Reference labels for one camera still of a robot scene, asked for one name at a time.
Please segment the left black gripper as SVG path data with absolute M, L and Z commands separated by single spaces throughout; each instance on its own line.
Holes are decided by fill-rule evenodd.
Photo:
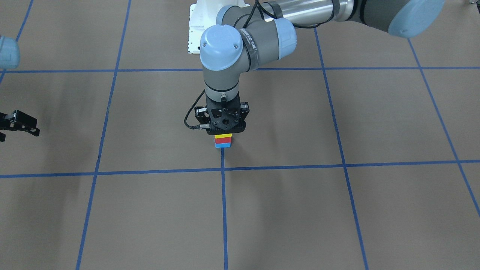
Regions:
M 226 109 L 227 113 L 238 112 L 238 123 L 245 124 L 245 118 L 250 113 L 250 106 L 248 102 L 240 102 L 239 91 L 218 92 L 206 90 L 205 94 L 206 107 L 196 106 L 194 108 L 194 116 L 200 125 L 210 125 L 209 113 L 213 109 Z

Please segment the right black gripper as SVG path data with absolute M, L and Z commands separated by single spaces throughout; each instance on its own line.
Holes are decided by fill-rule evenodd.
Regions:
M 24 131 L 35 137 L 39 137 L 41 131 L 37 128 L 37 123 L 37 118 L 19 110 L 15 110 L 9 115 L 0 113 L 0 130 Z M 5 142 L 5 138 L 5 133 L 0 132 L 0 141 Z

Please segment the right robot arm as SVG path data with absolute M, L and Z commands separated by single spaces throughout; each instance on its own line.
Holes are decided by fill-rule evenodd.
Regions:
M 1 36 L 0 38 L 0 68 L 15 69 L 20 63 L 20 48 L 15 39 Z M 38 120 L 20 110 L 10 114 L 0 113 L 0 129 L 2 131 L 22 131 L 39 137 L 41 130 L 37 127 Z

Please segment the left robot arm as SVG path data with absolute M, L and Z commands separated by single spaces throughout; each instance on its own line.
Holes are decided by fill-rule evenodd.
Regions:
M 206 106 L 193 104 L 210 135 L 240 133 L 250 111 L 239 97 L 239 78 L 290 55 L 297 29 L 355 21 L 392 36 L 411 38 L 440 14 L 443 0 L 199 0 L 190 8 L 189 52 L 199 53 Z

